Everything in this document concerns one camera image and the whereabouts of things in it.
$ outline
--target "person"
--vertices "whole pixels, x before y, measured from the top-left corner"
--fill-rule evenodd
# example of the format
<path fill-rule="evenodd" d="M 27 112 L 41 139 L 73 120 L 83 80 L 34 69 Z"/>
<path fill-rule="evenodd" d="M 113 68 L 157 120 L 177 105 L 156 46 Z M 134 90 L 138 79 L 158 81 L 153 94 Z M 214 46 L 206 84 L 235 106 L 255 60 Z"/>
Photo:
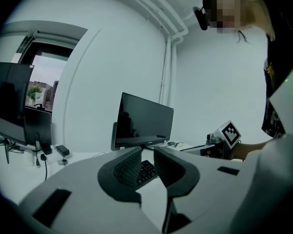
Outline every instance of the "person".
<path fill-rule="evenodd" d="M 293 69 L 293 0 L 203 0 L 202 9 L 206 24 L 217 31 L 237 32 L 244 41 L 247 39 L 242 30 L 252 26 L 266 33 L 267 100 L 262 130 L 273 138 L 282 137 L 285 130 L 269 98 Z M 245 159 L 249 152 L 261 150 L 265 144 L 236 144 L 230 159 Z"/>

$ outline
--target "black keyboard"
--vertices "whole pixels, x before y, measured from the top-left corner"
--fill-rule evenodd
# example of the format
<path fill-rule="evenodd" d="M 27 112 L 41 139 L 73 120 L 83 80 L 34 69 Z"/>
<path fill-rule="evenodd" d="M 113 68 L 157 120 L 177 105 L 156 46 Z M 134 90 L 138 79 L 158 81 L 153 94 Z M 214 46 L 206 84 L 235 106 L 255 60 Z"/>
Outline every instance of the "black keyboard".
<path fill-rule="evenodd" d="M 153 179 L 157 177 L 155 167 L 147 160 L 142 162 L 141 171 L 138 174 L 137 178 L 137 187 L 136 190 L 150 183 Z"/>

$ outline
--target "sky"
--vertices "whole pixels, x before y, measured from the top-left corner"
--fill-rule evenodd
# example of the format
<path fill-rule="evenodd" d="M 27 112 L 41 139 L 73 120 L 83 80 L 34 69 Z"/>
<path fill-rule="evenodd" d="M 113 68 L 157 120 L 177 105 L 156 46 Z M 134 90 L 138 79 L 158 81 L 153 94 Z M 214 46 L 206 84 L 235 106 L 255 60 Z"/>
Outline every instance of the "sky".
<path fill-rule="evenodd" d="M 66 61 L 36 56 L 33 65 L 35 67 L 30 80 L 44 82 L 53 87 L 53 83 L 56 80 L 60 80 Z"/>

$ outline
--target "white pipe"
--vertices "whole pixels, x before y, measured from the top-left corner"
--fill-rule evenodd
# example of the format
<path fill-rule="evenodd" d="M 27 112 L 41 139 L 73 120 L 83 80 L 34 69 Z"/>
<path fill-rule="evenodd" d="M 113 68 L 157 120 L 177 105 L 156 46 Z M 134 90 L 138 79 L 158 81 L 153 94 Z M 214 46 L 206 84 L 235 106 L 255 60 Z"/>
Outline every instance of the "white pipe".
<path fill-rule="evenodd" d="M 170 74 L 171 74 L 171 39 L 167 39 L 166 58 L 164 68 L 164 85 L 163 85 L 163 102 L 162 104 L 168 105 L 169 87 L 170 87 Z"/>
<path fill-rule="evenodd" d="M 166 0 L 157 0 L 159 1 L 162 5 L 166 7 L 166 9 L 174 16 L 174 18 L 177 20 L 177 22 L 182 26 L 183 30 L 181 32 L 176 33 L 174 36 L 172 36 L 171 40 L 175 40 L 177 38 L 180 38 L 187 33 L 189 33 L 189 29 L 185 25 L 185 22 L 182 21 L 180 16 L 177 14 L 177 12 L 171 7 L 171 5 L 166 1 Z"/>
<path fill-rule="evenodd" d="M 182 21 L 188 21 L 188 20 L 190 20 L 193 16 L 194 16 L 194 12 L 191 11 L 189 15 L 187 15 L 187 16 L 184 17 L 184 18 L 182 18 Z"/>
<path fill-rule="evenodd" d="M 171 5 L 166 0 L 158 0 L 166 9 L 175 17 L 177 22 L 182 26 L 183 30 L 187 29 L 185 23 L 181 20 L 178 13 L 171 7 Z"/>
<path fill-rule="evenodd" d="M 160 92 L 160 100 L 159 103 L 163 104 L 164 101 L 164 87 L 165 87 L 165 79 L 166 79 L 166 70 L 170 69 L 170 66 L 168 66 L 168 60 L 171 57 L 171 40 L 170 37 L 167 38 L 166 43 L 166 51 L 165 51 L 165 59 L 164 59 L 164 67 L 163 67 L 163 76 L 162 76 L 162 84 L 161 84 L 161 92 Z"/>
<path fill-rule="evenodd" d="M 142 0 L 144 3 L 146 3 L 149 7 L 151 7 L 153 10 L 155 10 L 161 18 L 167 23 L 167 25 L 173 30 L 174 33 L 178 33 L 178 29 L 176 26 L 172 23 L 172 21 L 165 15 L 165 13 L 158 7 L 156 6 L 153 2 L 150 0 Z"/>
<path fill-rule="evenodd" d="M 179 43 L 182 43 L 184 41 L 183 37 L 180 37 L 178 41 L 174 42 L 175 45 L 178 45 Z"/>
<path fill-rule="evenodd" d="M 171 49 L 171 76 L 168 106 L 175 107 L 175 93 L 176 93 L 176 80 L 177 80 L 177 44 L 173 44 Z"/>
<path fill-rule="evenodd" d="M 162 22 L 157 18 L 157 16 L 154 15 L 154 13 L 148 8 L 146 7 L 140 0 L 135 0 L 138 4 L 140 4 L 143 8 L 145 8 L 151 16 L 154 17 L 154 19 L 161 25 L 161 27 L 166 31 L 167 35 L 169 35 L 169 31 L 168 29 L 162 24 Z"/>

